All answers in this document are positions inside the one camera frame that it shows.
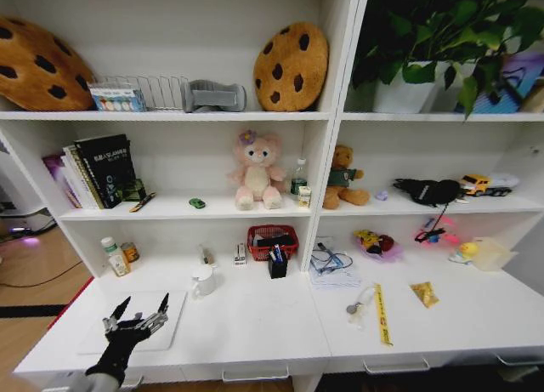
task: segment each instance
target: wooden floor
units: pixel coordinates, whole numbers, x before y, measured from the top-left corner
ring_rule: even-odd
[[[79,258],[55,228],[35,238],[0,244],[0,282],[29,285],[55,277]],[[88,280],[83,264],[60,278],[31,288],[0,286],[0,305],[66,304]],[[47,331],[49,318],[0,319],[0,388],[9,392],[37,392],[33,385],[11,375],[17,364]],[[291,381],[225,384],[222,382],[145,385],[142,392],[292,392]]]

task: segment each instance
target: toy truck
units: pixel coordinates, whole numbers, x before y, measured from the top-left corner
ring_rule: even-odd
[[[460,182],[468,196],[506,196],[519,184],[519,178],[509,173],[494,173],[489,177],[470,173]]]

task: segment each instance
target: green shirt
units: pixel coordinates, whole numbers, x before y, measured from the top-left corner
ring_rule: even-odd
[[[356,172],[356,169],[332,168],[326,184],[329,186],[349,186],[349,181],[355,179]]]

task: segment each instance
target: robotic hand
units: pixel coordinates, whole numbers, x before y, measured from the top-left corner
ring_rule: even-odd
[[[71,372],[68,376],[56,378],[43,392],[116,392],[125,380],[128,358],[140,341],[149,338],[168,320],[168,293],[156,313],[142,319],[137,313],[132,320],[121,320],[130,302],[130,297],[119,304],[109,318],[104,318],[105,336],[110,342],[95,366],[85,376]]]

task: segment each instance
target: black pen holder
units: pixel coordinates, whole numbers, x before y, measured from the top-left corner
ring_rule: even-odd
[[[275,262],[272,258],[269,258],[269,272],[271,279],[279,279],[285,277],[287,274],[287,256],[281,252],[283,262]]]

